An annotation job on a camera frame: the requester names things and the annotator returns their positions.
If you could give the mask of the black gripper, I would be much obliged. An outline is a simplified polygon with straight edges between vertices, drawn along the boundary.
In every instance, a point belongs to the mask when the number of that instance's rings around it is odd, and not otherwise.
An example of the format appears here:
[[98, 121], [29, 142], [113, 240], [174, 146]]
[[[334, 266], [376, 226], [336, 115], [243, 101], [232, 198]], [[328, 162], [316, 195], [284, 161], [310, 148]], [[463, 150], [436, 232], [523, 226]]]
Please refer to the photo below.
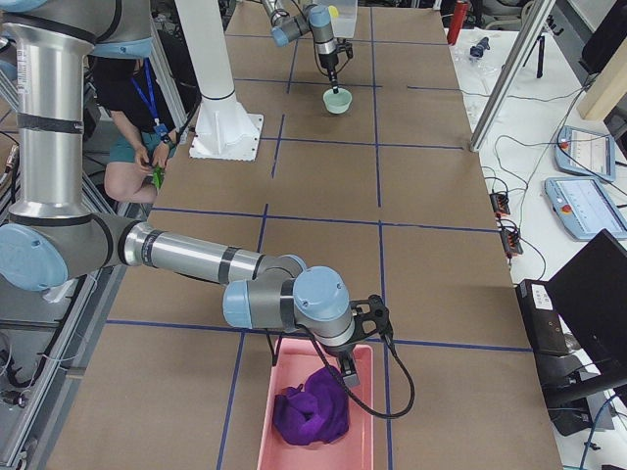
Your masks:
[[360, 384], [360, 379], [354, 358], [354, 345], [343, 345], [332, 348], [332, 355], [336, 358], [341, 377], [348, 388]]
[[338, 83], [337, 71], [336, 71], [336, 68], [339, 63], [338, 55], [335, 52], [330, 53], [330, 54], [318, 54], [318, 59], [319, 59], [320, 65], [328, 73], [328, 78], [331, 84], [332, 93], [338, 94], [339, 83]]

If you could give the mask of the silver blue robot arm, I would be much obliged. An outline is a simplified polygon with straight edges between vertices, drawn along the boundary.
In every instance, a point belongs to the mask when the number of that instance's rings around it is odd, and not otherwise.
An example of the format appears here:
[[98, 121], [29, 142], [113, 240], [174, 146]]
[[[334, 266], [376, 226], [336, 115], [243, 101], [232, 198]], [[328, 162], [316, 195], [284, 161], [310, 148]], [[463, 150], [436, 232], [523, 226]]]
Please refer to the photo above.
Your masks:
[[82, 202], [83, 61], [143, 59], [154, 48], [146, 1], [5, 1], [4, 30], [17, 43], [21, 193], [1, 228], [1, 273], [43, 291], [101, 267], [148, 265], [225, 287], [235, 327], [304, 330], [338, 362], [342, 385], [359, 379], [363, 338], [339, 274], [98, 215]]
[[278, 47], [286, 46], [309, 32], [312, 34], [319, 63], [324, 68], [332, 93], [337, 95], [339, 44], [332, 28], [329, 9], [322, 5], [308, 4], [298, 7], [299, 13], [292, 16], [280, 1], [263, 0], [262, 5], [270, 21], [271, 36]]

